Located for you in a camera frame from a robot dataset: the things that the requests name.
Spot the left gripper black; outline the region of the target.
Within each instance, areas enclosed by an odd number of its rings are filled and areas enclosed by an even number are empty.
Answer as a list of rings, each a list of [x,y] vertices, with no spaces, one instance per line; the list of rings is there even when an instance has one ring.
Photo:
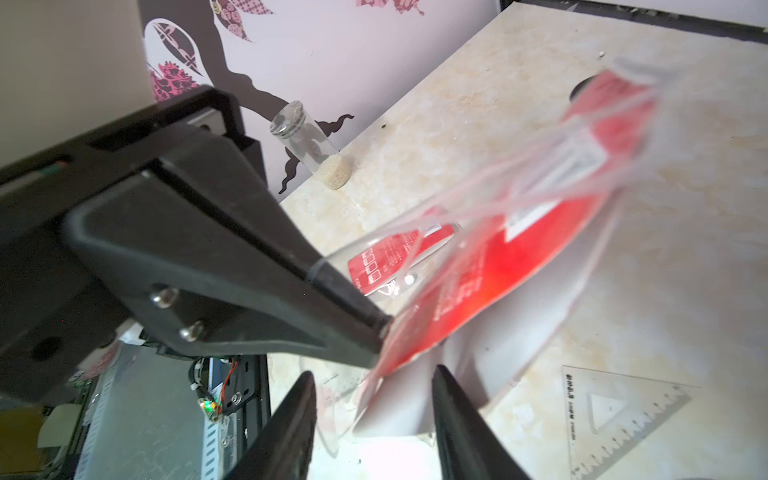
[[[225,138],[184,140],[206,111]],[[3,403],[49,401],[129,310],[188,356],[377,362],[389,316],[305,239],[252,145],[236,97],[200,87],[2,169]]]

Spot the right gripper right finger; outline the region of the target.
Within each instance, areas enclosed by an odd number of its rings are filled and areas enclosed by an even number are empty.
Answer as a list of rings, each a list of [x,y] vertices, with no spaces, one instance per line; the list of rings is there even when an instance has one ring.
[[[526,479],[449,369],[435,368],[432,404],[444,479]]]

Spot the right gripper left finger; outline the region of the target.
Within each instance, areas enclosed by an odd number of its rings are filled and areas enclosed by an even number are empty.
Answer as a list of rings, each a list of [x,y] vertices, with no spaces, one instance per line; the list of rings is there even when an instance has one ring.
[[[310,371],[304,371],[225,479],[306,479],[316,423],[315,380]]]

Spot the red ruler set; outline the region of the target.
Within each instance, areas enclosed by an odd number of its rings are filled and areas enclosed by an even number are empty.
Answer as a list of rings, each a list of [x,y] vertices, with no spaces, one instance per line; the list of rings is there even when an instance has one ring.
[[[613,234],[626,185],[676,74],[617,60],[582,81],[562,119],[499,160],[327,259],[347,261],[397,233],[453,224],[448,243],[390,295],[370,368],[316,366],[318,433],[330,453],[347,435],[421,436],[434,428],[431,377],[454,375],[485,406],[517,381],[561,329]]]
[[[417,274],[407,270],[445,246],[456,231],[455,225],[443,224],[386,237],[347,261],[350,279],[365,296],[390,295],[400,277],[413,285]]]

